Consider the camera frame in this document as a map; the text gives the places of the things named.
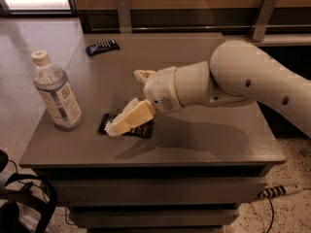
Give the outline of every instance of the table drawer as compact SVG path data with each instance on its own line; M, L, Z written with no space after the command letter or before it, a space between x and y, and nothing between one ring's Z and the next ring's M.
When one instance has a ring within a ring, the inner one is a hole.
M198 227L232 223L237 210L158 210L139 208L125 211L71 212L69 217L79 227Z
M264 178L51 181L66 207L241 204L255 199Z
M89 229L87 233L224 233L221 227Z

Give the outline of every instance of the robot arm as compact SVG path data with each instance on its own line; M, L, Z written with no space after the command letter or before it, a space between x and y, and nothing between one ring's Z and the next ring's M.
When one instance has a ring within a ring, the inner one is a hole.
M157 72L137 70L134 75L144 85L147 99L142 102L146 106L138 109L136 101L135 107L117 116L108 127L115 131L114 136L147 122L156 111L172 113L194 104L234 106L254 99L311 137L311 82L251 44L242 41L221 44L213 52L210 66L204 61ZM118 125L128 120L127 115L132 112L135 113L130 117L131 123L119 130Z

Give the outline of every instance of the black dot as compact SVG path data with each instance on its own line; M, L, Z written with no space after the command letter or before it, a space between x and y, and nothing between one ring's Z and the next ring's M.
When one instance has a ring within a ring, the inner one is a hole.
M288 96L284 97L282 100L283 105L287 105L290 102L290 98Z
M245 86L246 86L246 87L250 87L250 86L251 86L251 83L252 83L251 80L248 79L248 80L245 81Z

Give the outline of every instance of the white bottle cap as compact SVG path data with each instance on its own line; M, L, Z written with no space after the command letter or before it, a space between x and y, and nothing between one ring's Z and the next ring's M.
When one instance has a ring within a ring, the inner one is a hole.
M44 66L51 63L51 59L45 50L36 50L31 54L31 57L37 66Z

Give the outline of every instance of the tiled floor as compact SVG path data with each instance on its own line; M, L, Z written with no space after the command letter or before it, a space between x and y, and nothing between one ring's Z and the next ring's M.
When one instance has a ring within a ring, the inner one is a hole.
M45 49L54 63L65 67L79 40L84 37L76 18L0 18L0 149L18 162L45 109L32 85L32 51ZM278 139L287 162L267 175L269 186L300 183L296 195L272 201L275 211L270 232L311 232L311 141L296 136ZM13 171L9 164L6 171ZM243 204L240 217L224 227L226 233L265 232L271 220L268 201ZM50 232L86 232L65 222L64 208L57 208Z

